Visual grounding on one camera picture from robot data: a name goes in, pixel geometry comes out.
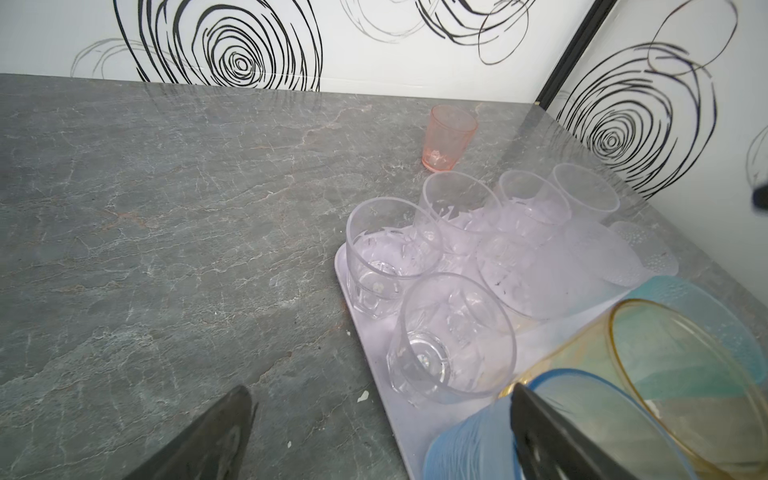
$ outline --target white wall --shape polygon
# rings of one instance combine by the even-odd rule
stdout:
[[[632,61],[644,58],[641,51],[625,51],[600,65],[622,49],[652,41],[664,19],[683,3],[620,0],[548,111],[638,191],[646,189],[646,195],[657,191],[651,204],[768,304],[768,216],[753,211],[750,182],[754,179],[748,180],[746,173],[750,144],[768,125],[768,2],[694,0],[670,17],[657,41],[684,48],[677,55],[695,68],[706,65],[695,75],[680,71],[664,75],[683,65],[681,61],[659,59],[651,65]],[[736,19],[733,6],[738,12],[737,27],[728,42]],[[599,95],[590,96],[587,84],[597,86]],[[668,98],[669,114],[658,100],[660,95]],[[666,141],[646,143],[661,152],[653,161],[649,160],[652,154],[634,148],[642,133],[628,126],[628,118],[635,125],[643,124],[646,132],[654,126],[667,132],[669,127]],[[612,149],[612,134],[614,144],[624,142],[631,148]],[[755,152],[756,146],[750,171],[766,181],[768,141],[761,151]],[[641,158],[653,167],[633,174],[622,170],[627,166],[640,170]],[[683,169],[675,172],[679,166]],[[649,180],[653,169],[658,175]],[[660,178],[677,181],[664,186]],[[647,190],[651,186],[662,188]]]
[[[157,57],[147,55],[139,43],[137,1],[118,0],[118,12],[128,39],[137,42],[134,53],[140,51],[146,69],[146,65]],[[172,11],[172,5],[178,3],[178,0],[170,0],[169,10]],[[181,22],[182,35],[190,38],[204,9],[221,4],[264,13],[256,0],[193,0],[187,6],[188,15]],[[506,20],[499,28],[482,32],[480,37],[484,42],[480,53],[486,62],[500,60],[514,50],[496,65],[485,65],[480,60],[477,45],[458,45],[440,38],[424,25],[417,10],[421,5],[432,13],[430,18],[443,19],[450,32],[468,35],[458,38],[458,42],[477,43],[477,35],[469,35],[471,31],[462,30],[459,25],[446,20],[450,15],[445,11],[445,5],[454,5],[461,10],[457,6],[459,2],[299,0],[296,4],[301,4],[302,13],[309,17],[308,20],[293,7],[294,2],[270,0],[269,4],[284,25],[296,28],[298,38],[295,40],[302,44],[307,54],[314,38],[322,40],[321,91],[532,102],[571,40],[591,0],[511,0],[496,7],[492,0],[471,0],[470,6],[477,12],[498,10],[488,17],[485,26]],[[225,12],[236,12],[236,17],[245,18],[246,22],[239,26],[249,23],[247,15],[239,10]],[[272,14],[267,12],[265,15],[269,18]],[[316,27],[308,30],[305,20],[311,24],[313,17]],[[485,16],[463,12],[461,19],[467,25],[480,28]],[[291,29],[286,29],[292,36]],[[415,31],[406,35],[409,30]],[[143,32],[148,32],[146,25]],[[253,37],[255,34],[250,31],[248,35]],[[71,71],[78,54],[83,54],[86,47],[98,41],[105,42],[96,45],[90,54],[82,55],[76,69]],[[0,45],[3,45],[0,48],[0,72],[140,79],[137,62],[122,39],[112,2],[105,0],[3,0],[0,2]],[[263,55],[268,54],[268,49],[260,47]],[[114,55],[100,61],[104,53]],[[149,79],[168,81],[162,75],[151,75]],[[195,75],[188,79],[177,75],[177,80],[206,83]],[[296,88],[285,84],[276,87]],[[303,89],[315,88],[310,84]]]

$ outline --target plastic tray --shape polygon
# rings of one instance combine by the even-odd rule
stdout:
[[[432,440],[479,409],[490,405],[493,398],[472,400],[456,405],[431,403],[428,408],[418,409],[408,403],[390,385],[386,365],[386,353],[389,349],[392,332],[395,330],[397,315],[385,319],[373,319],[352,307],[346,288],[348,270],[345,243],[336,252],[334,267],[341,290],[344,292],[344,300],[349,307],[357,335],[362,343],[362,349],[366,353],[368,366],[379,391],[379,398],[384,404],[384,410],[389,424],[392,426],[392,432],[395,434],[400,455],[406,464],[408,475],[412,480],[421,480],[424,458]],[[525,371],[625,294],[626,292],[578,315],[549,320],[519,334],[517,337],[518,360],[515,371]]]

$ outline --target yellow glass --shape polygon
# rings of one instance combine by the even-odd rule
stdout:
[[[593,373],[632,396],[702,479],[768,478],[768,403],[727,350],[674,310],[619,302],[515,382],[561,368]]]

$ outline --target pink glass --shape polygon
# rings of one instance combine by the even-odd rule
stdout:
[[[461,108],[437,105],[429,115],[422,163],[433,172],[451,170],[477,129],[477,120]]]

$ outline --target clear glass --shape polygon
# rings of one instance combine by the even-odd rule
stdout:
[[[494,295],[464,276],[433,273],[406,295],[387,365],[392,387],[420,406],[493,396],[516,358],[515,333]]]
[[[731,310],[694,283],[676,276],[655,276],[625,298],[650,300],[683,314],[716,338],[755,383],[766,379],[766,358],[752,333]]]
[[[477,120],[461,108],[435,106],[429,115],[422,163],[433,172],[451,170],[477,129]]]
[[[658,422],[609,382],[581,370],[558,369],[528,387],[636,478],[697,478]],[[513,454],[510,400],[499,399],[435,439],[425,458],[424,479],[522,479]]]
[[[437,223],[415,204],[394,197],[362,202],[346,221],[352,305],[374,318],[396,313],[408,287],[437,268],[442,250]]]
[[[701,478],[768,475],[766,400],[741,364],[679,313],[623,300],[515,381],[561,368],[623,389],[670,433]]]
[[[507,170],[493,192],[502,202],[498,228],[542,245],[571,219],[571,207],[562,192],[537,174]]]
[[[445,256],[440,270],[460,273],[483,235],[497,232],[501,203],[480,180],[459,172],[432,174],[419,206],[440,226]]]
[[[613,187],[588,168],[559,164],[552,169],[548,180],[568,198],[573,218],[599,222],[621,204]]]
[[[584,311],[648,277],[624,239],[591,221],[571,221],[533,251],[511,235],[488,235],[477,249],[483,282],[523,316],[543,320]]]
[[[615,222],[611,231],[623,238],[653,275],[677,275],[680,265],[669,247],[653,231],[630,222]]]

